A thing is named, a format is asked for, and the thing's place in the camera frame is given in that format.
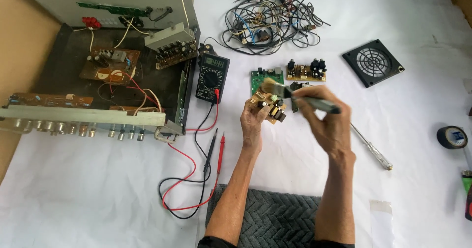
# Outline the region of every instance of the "forearm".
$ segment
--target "forearm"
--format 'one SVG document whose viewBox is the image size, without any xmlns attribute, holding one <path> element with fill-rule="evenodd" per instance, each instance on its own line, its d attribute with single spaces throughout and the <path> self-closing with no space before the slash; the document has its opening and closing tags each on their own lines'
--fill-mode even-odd
<svg viewBox="0 0 472 248">
<path fill-rule="evenodd" d="M 205 236 L 237 245 L 243 225 L 249 181 L 259 153 L 243 148 L 231 179 L 209 220 Z"/>
<path fill-rule="evenodd" d="M 315 240 L 331 240 L 344 244 L 355 243 L 352 211 L 355 155 L 330 159 L 328 178 L 315 217 Z"/>
</svg>

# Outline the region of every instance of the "fan grill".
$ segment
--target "fan grill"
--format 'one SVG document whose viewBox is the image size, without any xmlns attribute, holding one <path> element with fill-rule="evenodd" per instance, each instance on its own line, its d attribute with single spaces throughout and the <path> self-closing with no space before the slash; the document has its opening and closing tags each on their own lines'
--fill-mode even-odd
<svg viewBox="0 0 472 248">
<path fill-rule="evenodd" d="M 380 77 L 386 76 L 392 71 L 390 58 L 386 58 L 382 52 L 365 48 L 357 54 L 357 65 L 369 76 Z"/>
</svg>

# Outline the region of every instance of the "white cloth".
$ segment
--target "white cloth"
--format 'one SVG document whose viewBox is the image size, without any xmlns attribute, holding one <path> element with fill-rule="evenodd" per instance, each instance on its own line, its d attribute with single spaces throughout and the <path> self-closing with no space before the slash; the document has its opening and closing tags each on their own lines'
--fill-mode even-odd
<svg viewBox="0 0 472 248">
<path fill-rule="evenodd" d="M 220 40 L 233 1 L 194 0 L 201 41 Z M 249 71 L 284 67 L 291 58 L 297 63 L 324 58 L 326 85 L 352 107 L 354 125 L 394 166 L 383 170 L 352 134 L 357 246 L 372 246 L 369 200 L 374 199 L 392 203 L 396 247 L 467 247 L 472 223 L 464 219 L 464 152 L 444 149 L 436 140 L 436 131 L 446 125 L 462 126 L 472 136 L 467 116 L 472 100 L 462 82 L 472 78 L 472 30 L 462 12 L 450 0 L 309 1 L 332 24 L 317 29 L 318 46 L 298 49 L 287 43 L 277 54 L 256 57 L 207 41 L 231 59 L 217 123 L 226 137 L 219 182 L 229 181 L 241 148 L 239 116 L 250 97 Z M 406 70 L 366 89 L 341 54 L 375 39 Z M 207 102 L 193 98 L 188 125 L 197 126 L 208 109 Z M 198 137 L 205 150 L 212 134 Z M 322 195 L 327 155 L 300 113 L 287 112 L 283 123 L 264 122 L 262 136 L 252 188 Z M 176 147 L 196 160 L 192 178 L 200 179 L 203 160 L 193 137 L 179 138 Z M 204 233 L 206 207 L 198 217 L 180 221 L 162 208 L 156 191 L 161 179 L 184 177 L 191 168 L 187 158 L 151 136 L 141 143 L 118 142 L 105 132 L 94 139 L 25 135 L 0 186 L 0 246 L 194 247 Z M 213 183 L 214 173 L 205 199 Z M 193 205 L 200 192 L 200 185 L 184 183 L 168 202 Z"/>
</svg>

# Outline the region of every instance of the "hand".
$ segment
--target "hand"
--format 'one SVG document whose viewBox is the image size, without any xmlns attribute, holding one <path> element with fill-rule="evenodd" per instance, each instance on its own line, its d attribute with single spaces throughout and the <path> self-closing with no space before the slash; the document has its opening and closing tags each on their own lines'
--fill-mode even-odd
<svg viewBox="0 0 472 248">
<path fill-rule="evenodd" d="M 251 112 L 251 99 L 246 100 L 243 114 L 241 114 L 241 127 L 243 128 L 243 148 L 261 152 L 263 141 L 261 138 L 261 124 L 270 112 L 269 106 L 264 106 L 259 112 Z"/>
<path fill-rule="evenodd" d="M 294 91 L 293 96 L 318 97 L 332 101 L 341 108 L 340 114 L 329 113 L 320 120 L 312 106 L 303 99 L 297 100 L 303 116 L 310 123 L 311 131 L 329 158 L 344 160 L 349 155 L 349 158 L 355 160 L 355 155 L 351 151 L 351 107 L 339 100 L 326 86 L 304 87 Z"/>
</svg>

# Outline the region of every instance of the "sleeve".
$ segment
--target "sleeve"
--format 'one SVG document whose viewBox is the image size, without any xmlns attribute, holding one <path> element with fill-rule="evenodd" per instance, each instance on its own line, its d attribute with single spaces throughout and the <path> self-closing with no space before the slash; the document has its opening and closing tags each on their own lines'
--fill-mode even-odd
<svg viewBox="0 0 472 248">
<path fill-rule="evenodd" d="M 310 248 L 355 248 L 355 245 L 342 244 L 330 240 L 313 240 L 311 241 Z"/>
<path fill-rule="evenodd" d="M 197 248 L 236 248 L 236 246 L 223 239 L 206 236 L 198 242 Z"/>
</svg>

